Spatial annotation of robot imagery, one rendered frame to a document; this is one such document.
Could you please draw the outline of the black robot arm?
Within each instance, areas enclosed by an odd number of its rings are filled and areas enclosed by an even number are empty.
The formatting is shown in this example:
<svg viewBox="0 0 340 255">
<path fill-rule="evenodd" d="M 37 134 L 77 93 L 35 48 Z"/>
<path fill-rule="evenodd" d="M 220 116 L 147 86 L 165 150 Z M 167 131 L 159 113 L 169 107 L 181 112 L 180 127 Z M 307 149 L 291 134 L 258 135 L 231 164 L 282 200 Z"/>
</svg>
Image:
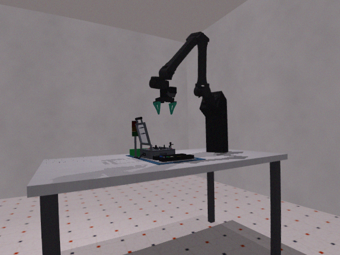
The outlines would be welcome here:
<svg viewBox="0 0 340 255">
<path fill-rule="evenodd" d="M 176 87 L 169 87 L 169 81 L 166 80 L 172 79 L 173 74 L 180 63 L 185 59 L 193 47 L 198 45 L 198 80 L 195 84 L 194 95 L 198 96 L 198 98 L 202 97 L 202 103 L 214 105 L 219 96 L 210 93 L 209 83 L 207 83 L 206 68 L 208 42 L 209 38 L 204 33 L 191 33 L 186 38 L 185 44 L 171 60 L 159 70 L 159 76 L 151 77 L 149 81 L 150 88 L 160 89 L 160 97 L 174 98 L 177 93 Z M 201 85 L 204 85 L 204 87 Z"/>
</svg>

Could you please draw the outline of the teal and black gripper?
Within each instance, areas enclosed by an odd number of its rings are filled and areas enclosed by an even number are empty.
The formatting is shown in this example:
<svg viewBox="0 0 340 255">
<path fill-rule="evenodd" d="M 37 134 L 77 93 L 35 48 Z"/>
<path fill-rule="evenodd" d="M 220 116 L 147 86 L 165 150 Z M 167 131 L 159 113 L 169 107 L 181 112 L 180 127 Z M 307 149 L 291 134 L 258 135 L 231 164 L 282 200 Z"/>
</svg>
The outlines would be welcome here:
<svg viewBox="0 0 340 255">
<path fill-rule="evenodd" d="M 155 98 L 155 101 L 153 101 L 153 105 L 154 107 L 156 108 L 157 110 L 157 113 L 159 115 L 160 113 L 160 103 L 164 103 L 164 102 L 169 102 L 169 110 L 170 110 L 170 113 L 172 115 L 173 113 L 173 110 L 177 104 L 176 101 L 174 101 L 174 98 L 166 98 L 166 97 L 159 97 L 159 98 Z M 158 106 L 158 107 L 157 107 Z M 173 107 L 172 107 L 173 106 Z"/>
</svg>

